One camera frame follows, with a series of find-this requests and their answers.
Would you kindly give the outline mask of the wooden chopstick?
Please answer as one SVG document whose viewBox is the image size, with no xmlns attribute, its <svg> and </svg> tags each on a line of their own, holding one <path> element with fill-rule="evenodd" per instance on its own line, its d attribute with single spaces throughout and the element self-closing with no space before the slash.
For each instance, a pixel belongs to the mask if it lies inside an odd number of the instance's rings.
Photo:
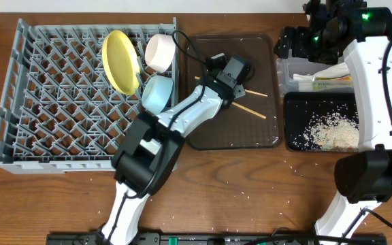
<svg viewBox="0 0 392 245">
<path fill-rule="evenodd" d="M 252 110 L 252 109 L 250 109 L 250 108 L 247 108 L 247 107 L 245 107 L 245 106 L 243 106 L 243 105 L 240 105 L 240 104 L 238 104 L 238 103 L 236 103 L 236 102 L 232 102 L 231 104 L 234 105 L 235 107 L 241 109 L 241 110 L 244 110 L 244 111 L 246 111 L 246 112 L 248 112 L 248 113 L 251 113 L 251 114 L 253 114 L 253 115 L 255 115 L 255 116 L 258 116 L 259 118 L 262 118 L 262 119 L 266 119 L 266 118 L 267 118 L 267 116 L 265 116 L 265 115 L 263 115 L 263 114 L 260 114 L 260 113 L 254 111 L 254 110 Z"/>
<path fill-rule="evenodd" d="M 195 80 L 201 80 L 201 78 L 199 76 L 195 76 L 194 79 Z M 262 97 L 268 97 L 268 95 L 266 95 L 264 93 L 259 93 L 257 91 L 251 91 L 251 90 L 248 90 L 248 89 L 244 89 L 244 92 L 245 93 L 251 93 L 251 94 L 254 94 L 254 95 L 258 95 L 258 96 L 262 96 Z"/>
</svg>

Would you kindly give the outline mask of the green orange snack wrapper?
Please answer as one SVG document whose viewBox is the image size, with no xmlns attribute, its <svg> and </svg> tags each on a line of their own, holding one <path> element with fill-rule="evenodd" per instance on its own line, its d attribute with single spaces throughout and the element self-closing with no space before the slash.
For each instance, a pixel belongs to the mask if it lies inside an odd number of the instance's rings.
<svg viewBox="0 0 392 245">
<path fill-rule="evenodd" d="M 339 63 L 313 75 L 294 74 L 300 92 L 318 92 L 334 88 L 352 88 L 353 79 L 346 63 Z"/>
</svg>

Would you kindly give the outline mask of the light blue bowl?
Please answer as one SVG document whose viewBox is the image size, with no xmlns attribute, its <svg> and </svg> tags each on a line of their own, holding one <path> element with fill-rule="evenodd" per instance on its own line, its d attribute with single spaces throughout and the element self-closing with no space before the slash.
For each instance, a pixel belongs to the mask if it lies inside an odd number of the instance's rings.
<svg viewBox="0 0 392 245">
<path fill-rule="evenodd" d="M 143 107 L 154 115 L 160 114 L 172 95 L 174 82 L 171 78 L 155 75 L 149 79 L 143 95 Z"/>
</svg>

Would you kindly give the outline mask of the pink bowl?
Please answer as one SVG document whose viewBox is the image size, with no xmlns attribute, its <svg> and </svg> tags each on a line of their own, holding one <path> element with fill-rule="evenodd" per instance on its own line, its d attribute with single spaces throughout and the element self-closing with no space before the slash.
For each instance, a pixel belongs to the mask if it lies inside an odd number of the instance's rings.
<svg viewBox="0 0 392 245">
<path fill-rule="evenodd" d="M 168 70 L 175 55 L 176 45 L 171 35 L 156 34 L 146 46 L 145 62 L 157 72 Z"/>
</svg>

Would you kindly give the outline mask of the white paper cup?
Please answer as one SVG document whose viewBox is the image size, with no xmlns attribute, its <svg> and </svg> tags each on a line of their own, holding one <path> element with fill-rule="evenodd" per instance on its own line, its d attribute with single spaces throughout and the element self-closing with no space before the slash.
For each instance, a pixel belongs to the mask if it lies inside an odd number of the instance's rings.
<svg viewBox="0 0 392 245">
<path fill-rule="evenodd" d="M 141 140 L 140 146 L 153 155 L 156 155 L 158 151 L 160 151 L 162 144 L 155 139 L 151 139 L 149 142 L 146 140 Z"/>
</svg>

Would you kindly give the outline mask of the yellow plate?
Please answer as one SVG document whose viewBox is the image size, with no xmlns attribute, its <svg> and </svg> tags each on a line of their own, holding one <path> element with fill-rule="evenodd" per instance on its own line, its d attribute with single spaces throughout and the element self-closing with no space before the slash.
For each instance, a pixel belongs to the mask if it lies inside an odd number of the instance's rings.
<svg viewBox="0 0 392 245">
<path fill-rule="evenodd" d="M 114 89 L 124 95 L 134 95 L 140 86 L 136 76 L 140 66 L 131 40 L 120 30 L 112 31 L 103 41 L 101 57 L 107 79 Z"/>
</svg>

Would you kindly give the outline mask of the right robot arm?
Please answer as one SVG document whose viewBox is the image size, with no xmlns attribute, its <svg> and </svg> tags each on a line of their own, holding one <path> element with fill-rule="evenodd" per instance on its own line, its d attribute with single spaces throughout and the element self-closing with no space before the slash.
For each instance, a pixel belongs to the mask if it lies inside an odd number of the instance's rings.
<svg viewBox="0 0 392 245">
<path fill-rule="evenodd" d="M 307 244 L 358 244 L 356 228 L 392 197 L 392 13 L 365 1 L 309 1 L 307 27 L 285 27 L 274 53 L 346 63 L 359 117 L 356 154 L 337 161 L 337 193 Z"/>
</svg>

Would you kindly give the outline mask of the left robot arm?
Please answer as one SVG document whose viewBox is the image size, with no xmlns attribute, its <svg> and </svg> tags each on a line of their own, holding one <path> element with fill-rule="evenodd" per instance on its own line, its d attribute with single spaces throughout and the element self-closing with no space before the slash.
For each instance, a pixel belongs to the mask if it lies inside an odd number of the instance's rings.
<svg viewBox="0 0 392 245">
<path fill-rule="evenodd" d="M 98 244 L 131 243 L 148 198 L 169 178 L 187 135 L 243 96 L 250 70 L 250 64 L 235 55 L 211 70 L 175 107 L 136 117 L 112 157 L 116 196 L 107 223 L 98 230 Z"/>
</svg>

